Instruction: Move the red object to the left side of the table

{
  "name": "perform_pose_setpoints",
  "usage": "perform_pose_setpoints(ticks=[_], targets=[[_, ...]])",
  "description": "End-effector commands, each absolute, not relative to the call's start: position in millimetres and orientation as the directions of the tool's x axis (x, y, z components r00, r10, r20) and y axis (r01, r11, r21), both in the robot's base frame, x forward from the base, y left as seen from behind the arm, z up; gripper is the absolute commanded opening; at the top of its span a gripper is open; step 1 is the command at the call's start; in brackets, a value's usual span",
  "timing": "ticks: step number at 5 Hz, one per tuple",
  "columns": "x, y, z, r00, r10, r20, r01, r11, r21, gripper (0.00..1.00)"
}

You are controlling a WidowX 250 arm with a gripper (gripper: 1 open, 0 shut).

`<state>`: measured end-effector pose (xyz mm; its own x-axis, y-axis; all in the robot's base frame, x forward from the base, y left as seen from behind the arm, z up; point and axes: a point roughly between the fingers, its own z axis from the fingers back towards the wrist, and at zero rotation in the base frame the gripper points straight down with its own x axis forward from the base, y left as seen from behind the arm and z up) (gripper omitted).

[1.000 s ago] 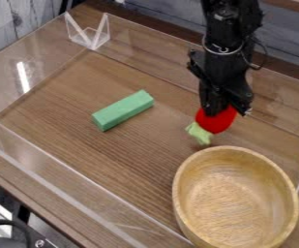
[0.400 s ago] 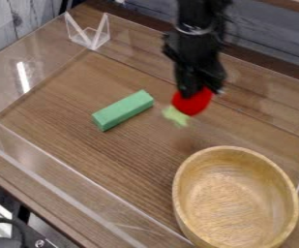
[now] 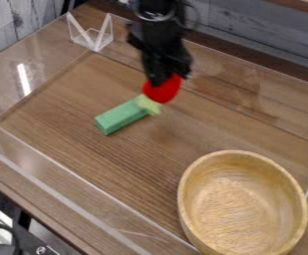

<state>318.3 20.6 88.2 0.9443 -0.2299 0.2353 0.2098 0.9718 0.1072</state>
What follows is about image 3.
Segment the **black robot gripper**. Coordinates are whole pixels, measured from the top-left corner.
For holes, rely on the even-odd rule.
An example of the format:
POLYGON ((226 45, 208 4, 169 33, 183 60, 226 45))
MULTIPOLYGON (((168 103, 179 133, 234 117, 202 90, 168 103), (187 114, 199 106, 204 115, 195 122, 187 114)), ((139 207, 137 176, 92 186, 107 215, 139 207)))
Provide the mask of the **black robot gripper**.
POLYGON ((173 17, 155 22, 139 19, 128 24, 128 42, 143 52, 148 79, 159 87, 173 71, 187 79, 191 74, 192 56, 183 43, 186 18, 173 17))

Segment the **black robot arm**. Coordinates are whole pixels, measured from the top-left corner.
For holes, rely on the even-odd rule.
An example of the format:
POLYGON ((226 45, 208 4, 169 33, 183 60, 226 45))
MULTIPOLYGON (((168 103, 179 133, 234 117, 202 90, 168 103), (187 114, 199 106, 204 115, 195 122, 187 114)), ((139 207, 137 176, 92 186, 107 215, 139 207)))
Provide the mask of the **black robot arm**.
POLYGON ((145 73, 159 87, 179 74, 191 73, 192 55, 184 45, 186 0, 139 0, 133 5, 137 19, 129 24, 128 42, 141 51, 145 73))

